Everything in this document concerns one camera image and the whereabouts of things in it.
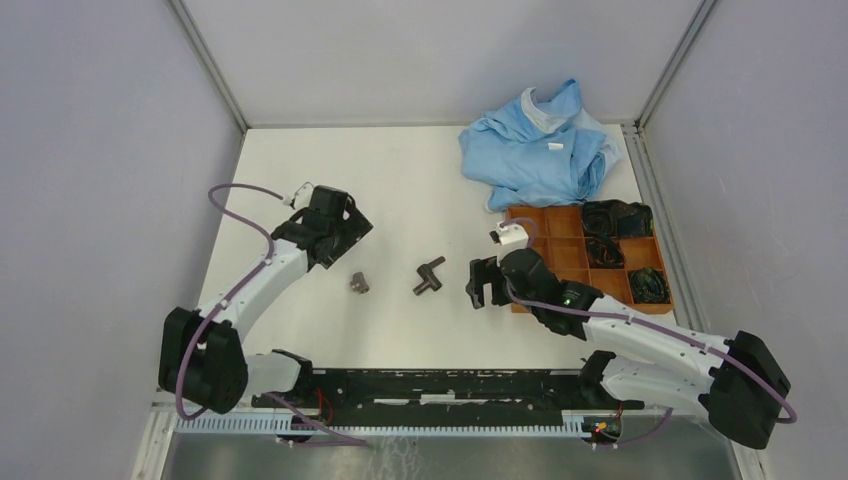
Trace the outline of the dark metal faucet tee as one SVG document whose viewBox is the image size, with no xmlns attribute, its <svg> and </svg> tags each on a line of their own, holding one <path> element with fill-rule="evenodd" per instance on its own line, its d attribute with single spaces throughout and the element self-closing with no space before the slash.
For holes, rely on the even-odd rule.
<svg viewBox="0 0 848 480">
<path fill-rule="evenodd" d="M 416 296 L 420 296 L 428 290 L 438 291 L 442 288 L 442 282 L 436 276 L 435 269 L 444 262 L 445 257 L 439 256 L 417 267 L 416 273 L 421 277 L 421 282 L 413 288 L 413 293 Z"/>
</svg>

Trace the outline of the small grey faucet fitting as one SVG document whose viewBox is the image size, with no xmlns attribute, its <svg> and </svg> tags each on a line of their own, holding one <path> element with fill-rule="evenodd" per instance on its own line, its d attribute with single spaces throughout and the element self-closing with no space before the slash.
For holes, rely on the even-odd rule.
<svg viewBox="0 0 848 480">
<path fill-rule="evenodd" d="M 349 282 L 352 291 L 357 294 L 366 294 L 370 291 L 370 286 L 365 278 L 365 275 L 359 271 L 355 272 Z"/>
</svg>

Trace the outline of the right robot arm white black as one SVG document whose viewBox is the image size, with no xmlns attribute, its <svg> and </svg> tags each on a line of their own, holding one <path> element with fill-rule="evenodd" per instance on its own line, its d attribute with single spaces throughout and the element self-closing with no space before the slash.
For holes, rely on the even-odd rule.
<svg viewBox="0 0 848 480">
<path fill-rule="evenodd" d="M 476 309 L 517 304 L 551 332 L 599 345 L 577 382 L 580 400 L 602 408 L 639 401 L 700 416 L 729 440 L 763 450 L 778 424 L 797 422 L 791 383 L 758 336 L 732 338 L 649 319 L 586 283 L 559 279 L 530 248 L 469 263 Z"/>
</svg>

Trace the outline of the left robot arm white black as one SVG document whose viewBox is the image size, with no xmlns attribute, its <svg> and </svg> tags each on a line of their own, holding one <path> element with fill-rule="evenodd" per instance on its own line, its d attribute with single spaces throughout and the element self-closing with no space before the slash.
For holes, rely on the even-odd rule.
<svg viewBox="0 0 848 480">
<path fill-rule="evenodd" d="M 310 361 L 281 350 L 248 355 L 244 340 L 288 287 L 316 266 L 330 268 L 373 228 L 349 193 L 305 183 L 291 197 L 261 190 L 294 210 L 268 230 L 218 201 L 217 193 L 232 187 L 212 187 L 209 201 L 257 231 L 265 249 L 239 280 L 207 303 L 176 307 L 164 320 L 158 385 L 174 395 L 177 414 L 186 421 L 206 412 L 226 414 L 246 396 L 277 393 L 293 407 L 312 399 Z"/>
</svg>

